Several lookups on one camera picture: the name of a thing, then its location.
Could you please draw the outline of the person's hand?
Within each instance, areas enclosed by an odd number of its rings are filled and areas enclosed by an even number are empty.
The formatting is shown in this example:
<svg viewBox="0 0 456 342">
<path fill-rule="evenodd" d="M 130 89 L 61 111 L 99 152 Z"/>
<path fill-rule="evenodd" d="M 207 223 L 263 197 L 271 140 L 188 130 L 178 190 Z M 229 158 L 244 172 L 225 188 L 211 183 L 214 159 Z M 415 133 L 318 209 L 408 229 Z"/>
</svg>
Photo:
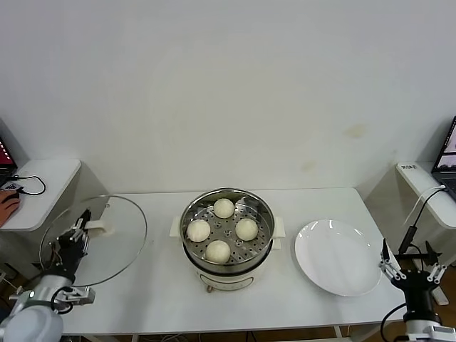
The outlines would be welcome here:
<svg viewBox="0 0 456 342">
<path fill-rule="evenodd" d="M 19 193 L 13 190 L 2 190 L 0 203 L 0 225 L 4 226 L 10 216 L 19 208 Z"/>
</svg>

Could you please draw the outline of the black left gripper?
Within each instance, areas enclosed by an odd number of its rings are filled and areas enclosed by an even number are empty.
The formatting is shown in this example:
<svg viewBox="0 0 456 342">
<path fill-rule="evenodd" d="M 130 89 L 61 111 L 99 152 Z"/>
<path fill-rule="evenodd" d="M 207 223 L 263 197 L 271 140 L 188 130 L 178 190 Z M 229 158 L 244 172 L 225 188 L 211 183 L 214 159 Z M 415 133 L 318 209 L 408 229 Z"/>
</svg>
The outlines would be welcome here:
<svg viewBox="0 0 456 342">
<path fill-rule="evenodd" d="M 87 224 L 91 219 L 91 210 L 86 209 L 77 218 L 71 235 L 61 235 L 58 242 L 58 261 L 53 265 L 53 274 L 75 275 L 81 259 L 86 255 L 86 240 L 88 238 Z"/>
</svg>

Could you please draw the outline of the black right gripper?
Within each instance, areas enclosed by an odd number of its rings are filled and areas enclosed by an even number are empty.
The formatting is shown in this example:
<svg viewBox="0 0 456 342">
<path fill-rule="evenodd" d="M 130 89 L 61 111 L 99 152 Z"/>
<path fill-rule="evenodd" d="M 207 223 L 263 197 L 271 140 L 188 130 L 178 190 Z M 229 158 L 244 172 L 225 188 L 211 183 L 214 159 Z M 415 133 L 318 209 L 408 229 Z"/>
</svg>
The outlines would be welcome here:
<svg viewBox="0 0 456 342">
<path fill-rule="evenodd" d="M 394 287 L 404 293 L 406 312 L 404 321 L 436 321 L 437 314 L 434 311 L 431 292 L 437 288 L 435 282 L 440 282 L 447 266 L 439 262 L 437 252 L 431 247 L 429 241 L 425 242 L 427 259 L 432 263 L 432 269 L 428 273 L 411 271 L 404 274 L 399 263 L 391 254 L 386 239 L 383 239 L 380 252 L 379 268 L 385 276 L 393 281 Z"/>
</svg>

